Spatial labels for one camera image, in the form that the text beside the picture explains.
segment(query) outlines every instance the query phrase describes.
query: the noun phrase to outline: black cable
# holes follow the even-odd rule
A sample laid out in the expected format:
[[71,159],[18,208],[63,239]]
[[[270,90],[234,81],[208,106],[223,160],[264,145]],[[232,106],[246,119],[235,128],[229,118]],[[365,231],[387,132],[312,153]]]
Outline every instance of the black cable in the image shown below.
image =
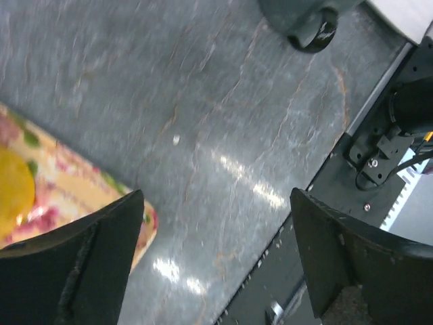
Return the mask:
[[388,174],[386,179],[383,183],[380,185],[374,185],[370,187],[361,186],[359,184],[359,176],[361,175],[361,171],[357,173],[357,176],[355,177],[355,185],[358,190],[368,192],[372,190],[377,190],[378,188],[382,187],[393,175],[397,174],[399,171],[402,171],[403,169],[406,169],[407,167],[413,166],[415,164],[421,163],[425,161],[426,159],[433,158],[433,150],[429,152],[424,152],[423,154],[417,154],[413,158],[409,159],[408,161],[405,161],[403,164],[400,164],[399,166],[395,167],[391,172]]

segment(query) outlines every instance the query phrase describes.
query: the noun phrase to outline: metal bolt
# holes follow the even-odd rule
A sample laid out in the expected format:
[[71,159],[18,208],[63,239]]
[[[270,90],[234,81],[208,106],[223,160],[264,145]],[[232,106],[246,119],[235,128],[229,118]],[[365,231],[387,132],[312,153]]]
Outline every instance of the metal bolt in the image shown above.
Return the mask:
[[378,166],[379,162],[376,159],[370,159],[368,162],[368,167],[370,168],[376,168]]

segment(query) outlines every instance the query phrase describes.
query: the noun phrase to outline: black machine frame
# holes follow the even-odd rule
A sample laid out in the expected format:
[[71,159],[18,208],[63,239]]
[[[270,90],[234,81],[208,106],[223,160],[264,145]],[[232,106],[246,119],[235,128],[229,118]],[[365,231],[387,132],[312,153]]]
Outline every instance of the black machine frame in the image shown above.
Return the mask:
[[[307,191],[329,207],[380,227],[405,182],[386,177],[413,137],[388,141],[387,95],[402,83],[433,76],[433,42],[412,47],[353,135],[343,134]],[[378,188],[362,190],[362,174]],[[284,221],[216,322],[221,325],[320,324],[313,317],[291,215]]]

